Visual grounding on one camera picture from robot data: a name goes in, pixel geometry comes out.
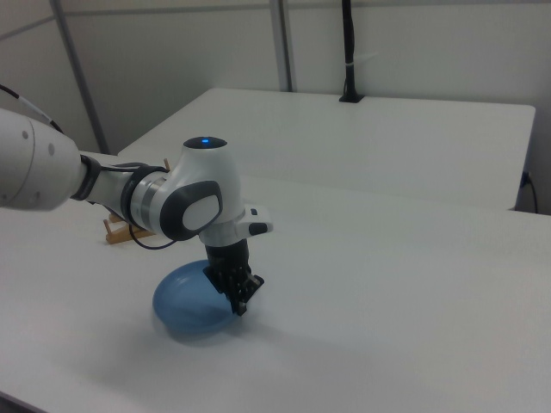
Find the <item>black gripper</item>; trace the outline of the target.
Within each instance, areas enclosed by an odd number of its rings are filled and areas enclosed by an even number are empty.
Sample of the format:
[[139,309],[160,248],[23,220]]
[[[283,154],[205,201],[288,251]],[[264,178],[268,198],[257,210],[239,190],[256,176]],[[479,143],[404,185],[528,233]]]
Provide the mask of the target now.
[[[256,291],[264,284],[264,279],[251,274],[248,263],[249,248],[246,239],[224,247],[206,246],[208,266],[203,269],[204,275],[219,294],[224,294],[229,301],[232,312],[243,316],[247,303]],[[243,270],[244,276],[233,277],[232,272]]]

